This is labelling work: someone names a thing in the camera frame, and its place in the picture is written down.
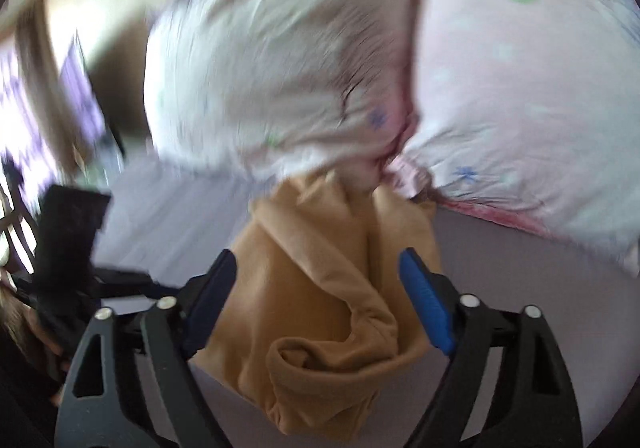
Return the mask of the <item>pink floral pillow plain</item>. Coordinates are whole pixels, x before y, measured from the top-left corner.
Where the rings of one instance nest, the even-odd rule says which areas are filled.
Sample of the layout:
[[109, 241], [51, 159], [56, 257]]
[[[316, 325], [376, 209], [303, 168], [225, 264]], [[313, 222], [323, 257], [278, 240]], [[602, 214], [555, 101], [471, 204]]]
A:
[[420, 0], [408, 198], [639, 271], [635, 0]]

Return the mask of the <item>pink floral pillow with tree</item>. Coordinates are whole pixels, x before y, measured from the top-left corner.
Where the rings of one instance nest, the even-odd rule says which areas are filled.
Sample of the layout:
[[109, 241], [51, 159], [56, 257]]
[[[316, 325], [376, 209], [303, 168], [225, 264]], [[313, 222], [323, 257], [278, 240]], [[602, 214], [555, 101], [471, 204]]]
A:
[[143, 101], [163, 159], [369, 189], [413, 121], [416, 0], [173, 0], [146, 45]]

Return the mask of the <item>window with bars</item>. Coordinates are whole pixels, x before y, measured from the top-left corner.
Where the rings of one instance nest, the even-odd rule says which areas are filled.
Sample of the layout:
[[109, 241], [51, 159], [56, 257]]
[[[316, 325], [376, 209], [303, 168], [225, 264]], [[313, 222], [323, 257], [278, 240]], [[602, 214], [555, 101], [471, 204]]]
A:
[[41, 196], [60, 171], [30, 106], [13, 36], [1, 42], [1, 156], [21, 171], [22, 198], [37, 215]]

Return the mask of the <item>lilac bed sheet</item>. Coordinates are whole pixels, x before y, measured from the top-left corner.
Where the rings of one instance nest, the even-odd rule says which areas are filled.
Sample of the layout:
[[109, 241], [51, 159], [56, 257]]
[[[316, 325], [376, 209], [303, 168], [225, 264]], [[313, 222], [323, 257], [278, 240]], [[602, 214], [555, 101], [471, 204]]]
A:
[[[206, 272], [248, 220], [248, 205], [272, 182], [198, 175], [144, 156], [111, 184], [113, 199], [93, 259], [182, 286]], [[444, 273], [491, 307], [541, 308], [558, 341], [591, 444], [639, 376], [639, 278], [588, 253], [438, 208]], [[285, 436], [248, 402], [201, 370], [194, 376], [235, 447], [402, 447], [436, 390], [447, 359], [426, 354], [385, 385], [358, 437], [344, 445]]]

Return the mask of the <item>tan knit garment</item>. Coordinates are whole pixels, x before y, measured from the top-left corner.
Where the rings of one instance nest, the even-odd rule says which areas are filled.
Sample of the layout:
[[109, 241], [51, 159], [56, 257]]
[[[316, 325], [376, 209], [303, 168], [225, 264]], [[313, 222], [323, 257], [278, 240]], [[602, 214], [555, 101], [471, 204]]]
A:
[[250, 205], [233, 289], [194, 364], [284, 434], [347, 442], [383, 386], [430, 343], [398, 275], [405, 249], [442, 266], [431, 202], [331, 173], [290, 178]]

